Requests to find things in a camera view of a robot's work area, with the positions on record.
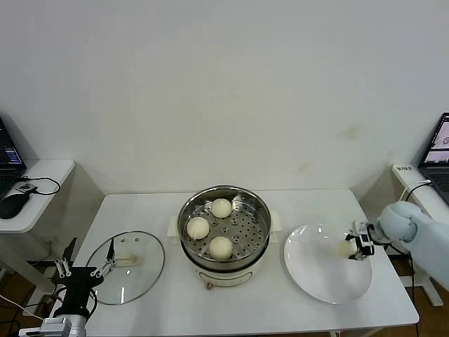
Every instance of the white plate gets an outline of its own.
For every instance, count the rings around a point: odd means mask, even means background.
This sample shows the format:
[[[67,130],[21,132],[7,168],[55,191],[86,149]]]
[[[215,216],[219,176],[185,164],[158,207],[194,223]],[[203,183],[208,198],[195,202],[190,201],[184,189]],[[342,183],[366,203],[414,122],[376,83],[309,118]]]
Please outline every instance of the white plate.
[[[296,283],[313,297],[332,304],[359,299],[370,288],[370,258],[349,260],[342,250],[345,235],[331,235],[322,224],[296,229],[286,241],[284,258]]]

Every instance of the steamed bun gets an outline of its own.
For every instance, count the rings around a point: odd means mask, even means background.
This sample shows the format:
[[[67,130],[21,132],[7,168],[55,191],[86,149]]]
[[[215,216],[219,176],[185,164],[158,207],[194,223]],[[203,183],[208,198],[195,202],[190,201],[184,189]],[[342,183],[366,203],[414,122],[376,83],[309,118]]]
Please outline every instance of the steamed bun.
[[[187,234],[193,240],[201,240],[209,234],[209,223],[205,218],[197,216],[187,223]]]
[[[234,247],[226,237],[216,237],[209,244],[209,254],[214,260],[223,261],[231,257]]]
[[[226,199],[216,199],[210,207],[210,212],[216,218],[226,218],[232,212],[232,205]]]

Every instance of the glass lid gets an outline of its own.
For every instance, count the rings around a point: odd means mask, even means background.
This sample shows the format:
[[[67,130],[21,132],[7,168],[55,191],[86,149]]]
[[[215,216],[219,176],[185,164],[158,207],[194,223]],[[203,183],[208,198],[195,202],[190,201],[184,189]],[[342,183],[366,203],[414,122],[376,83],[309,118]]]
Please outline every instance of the glass lid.
[[[165,254],[161,242],[151,234],[134,231],[116,235],[97,248],[87,266],[101,267],[114,240],[115,268],[96,287],[98,301],[120,305],[131,302],[150,290],[162,272]]]

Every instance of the computer mouse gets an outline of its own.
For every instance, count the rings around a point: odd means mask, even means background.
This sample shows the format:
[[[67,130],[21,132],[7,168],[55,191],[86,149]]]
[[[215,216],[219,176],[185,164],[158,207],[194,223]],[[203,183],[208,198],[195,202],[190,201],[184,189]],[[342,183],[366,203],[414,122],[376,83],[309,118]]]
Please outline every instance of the computer mouse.
[[[29,193],[12,194],[0,201],[0,219],[11,219],[19,214],[29,200]]]

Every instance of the wooden floor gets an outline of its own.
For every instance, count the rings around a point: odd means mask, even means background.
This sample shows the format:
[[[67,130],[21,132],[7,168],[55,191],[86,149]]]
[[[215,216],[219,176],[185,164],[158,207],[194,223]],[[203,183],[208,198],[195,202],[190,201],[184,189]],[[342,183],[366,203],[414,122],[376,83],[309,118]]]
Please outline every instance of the wooden floor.
[[[395,261],[394,266],[399,275],[409,275],[410,268],[405,261]],[[447,303],[443,307],[432,307],[430,302],[421,288],[415,289],[415,298],[417,310],[420,314],[421,320],[419,324],[420,337],[449,337],[449,293],[445,291],[441,286],[434,282],[438,293],[442,297],[443,301]],[[14,300],[17,303],[26,304],[28,298],[32,294],[34,287],[23,277],[18,274],[6,275],[0,282],[0,294]],[[10,303],[0,299],[0,305],[12,307]],[[42,314],[42,307],[39,307],[38,314]],[[17,333],[16,324],[2,323],[16,319],[22,328],[40,325],[40,321],[33,317],[24,317],[19,310],[11,310],[0,308],[0,337],[7,337],[8,332]],[[329,337],[328,333],[301,333],[301,334],[288,334],[279,335],[283,337]],[[374,337],[413,337],[415,335],[415,326],[400,326],[396,328],[383,329]]]

